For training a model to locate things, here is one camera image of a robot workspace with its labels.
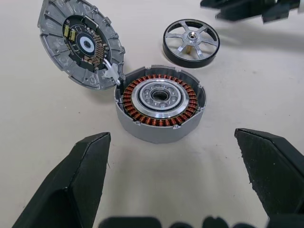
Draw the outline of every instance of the black rubber ring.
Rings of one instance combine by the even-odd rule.
[[[215,50],[215,52],[208,58],[206,59],[201,59],[201,60],[187,60],[187,59],[184,59],[184,58],[181,58],[180,56],[177,56],[176,54],[174,54],[170,49],[169,47],[167,46],[166,44],[166,33],[167,32],[170,32],[172,31],[173,29],[176,29],[176,28],[179,28],[179,27],[182,27],[181,24],[180,26],[175,26],[175,27],[172,27],[172,25],[174,25],[175,23],[179,22],[179,21],[183,21],[185,20],[187,22],[187,25],[191,26],[191,27],[195,27],[195,28],[200,28],[201,27],[201,23],[209,26],[210,28],[213,29],[212,32],[215,33],[216,35],[216,38],[217,40],[219,41],[219,35],[218,33],[214,30],[213,27],[211,27],[209,24],[203,22],[203,21],[200,21],[200,20],[195,20],[195,19],[182,19],[182,20],[178,20],[176,22],[173,22],[172,24],[170,24],[164,34],[163,34],[163,41],[162,41],[162,49],[166,55],[166,57],[173,63],[179,65],[179,66],[182,66],[182,67],[185,67],[185,68],[200,68],[200,67],[204,67],[206,65],[208,65],[209,63],[211,63],[213,61],[213,59],[215,58],[215,55],[217,54],[218,50],[219,50],[219,46],[220,46],[220,41],[218,42],[218,46],[217,46],[217,49]]]

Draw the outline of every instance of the white table surface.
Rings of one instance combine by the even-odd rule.
[[[230,225],[265,226],[267,215],[249,183],[234,130],[286,137],[304,152],[304,15],[263,25],[230,24],[199,0],[91,0],[112,21],[126,49],[124,72],[174,66],[162,52],[172,22],[193,18],[221,38],[215,60],[187,69],[208,95],[203,118],[176,143],[155,145],[127,133],[113,90],[85,89],[46,54],[37,28],[41,0],[2,0],[0,83],[0,227],[11,227],[46,175],[86,136],[110,131],[110,169],[96,228],[109,216],[155,216],[166,228],[198,228],[208,215]]]

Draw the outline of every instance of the circuit board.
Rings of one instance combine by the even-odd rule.
[[[91,19],[71,16],[63,25],[65,44],[70,51],[70,58],[91,72],[104,69],[108,45],[102,39],[103,34]]]

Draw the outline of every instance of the spoked wheel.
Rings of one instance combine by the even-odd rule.
[[[184,32],[171,33],[177,28]],[[170,47],[172,38],[182,41],[176,48]],[[219,36],[210,25],[194,19],[178,20],[167,27],[163,35],[163,51],[170,61],[187,68],[209,64],[219,50]]]

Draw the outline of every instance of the black object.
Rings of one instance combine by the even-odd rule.
[[[270,221],[267,228],[304,227],[304,157],[286,139],[236,129],[253,189]],[[102,195],[111,137],[101,133],[78,142],[45,178],[13,228],[91,228]],[[206,218],[202,228],[228,228]],[[162,228],[156,218],[108,218],[99,228]],[[170,228],[192,228],[175,223]],[[233,228],[253,228],[237,224]]]
[[[215,52],[212,55],[210,55],[208,58],[205,58],[205,59],[193,59],[193,60],[190,60],[190,59],[182,58],[182,57],[176,55],[175,53],[173,53],[170,50],[170,48],[168,47],[167,42],[166,42],[166,34],[170,33],[174,29],[182,27],[182,25],[180,23],[182,21],[185,21],[186,26],[188,26],[188,27],[194,27],[194,28],[198,28],[198,29],[201,28],[202,25],[205,25],[205,26],[209,27],[209,29],[207,29],[206,32],[212,37],[212,39],[214,41],[218,41],[218,46],[217,46]],[[199,20],[194,20],[194,19],[182,19],[182,20],[178,20],[178,21],[170,24],[166,28],[166,30],[165,30],[165,32],[163,34],[162,48],[163,48],[163,51],[164,51],[166,57],[170,61],[172,61],[173,63],[175,63],[175,64],[177,64],[179,66],[182,66],[182,67],[186,67],[186,68],[199,68],[199,67],[204,67],[204,66],[208,65],[215,58],[215,56],[216,56],[216,54],[217,54],[217,52],[219,50],[219,46],[220,46],[220,41],[219,41],[219,35],[217,34],[217,32],[213,29],[213,27],[211,27],[207,23],[199,21]]]
[[[300,0],[202,0],[200,5],[220,9],[218,19],[238,21],[262,15],[266,23],[288,18],[289,10],[298,8]]]
[[[304,156],[285,138],[236,129],[243,160],[268,215],[304,213]]]
[[[110,133],[87,137],[45,178],[13,228],[91,228],[104,186]]]

